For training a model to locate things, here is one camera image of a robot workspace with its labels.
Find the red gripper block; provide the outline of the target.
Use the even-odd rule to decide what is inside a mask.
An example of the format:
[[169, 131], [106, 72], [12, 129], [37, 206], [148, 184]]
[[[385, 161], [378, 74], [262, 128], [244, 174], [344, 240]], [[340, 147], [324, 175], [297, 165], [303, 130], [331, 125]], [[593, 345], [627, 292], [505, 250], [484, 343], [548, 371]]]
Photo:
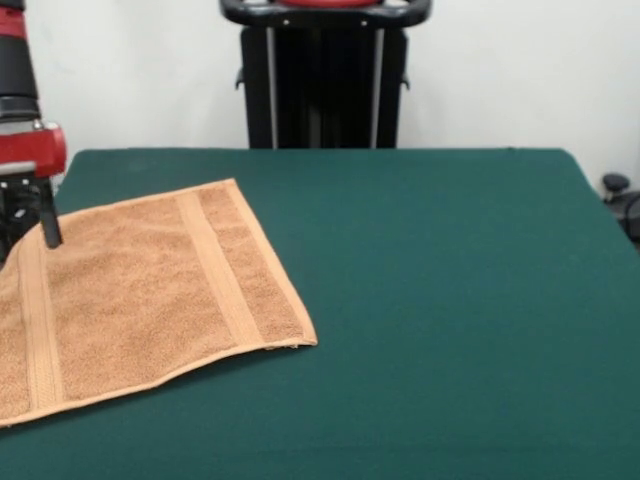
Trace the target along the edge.
[[18, 174], [46, 178], [39, 184], [40, 222], [48, 248], [62, 243], [50, 177], [66, 170], [67, 148], [63, 130], [56, 124], [20, 133], [1, 134], [1, 176]]

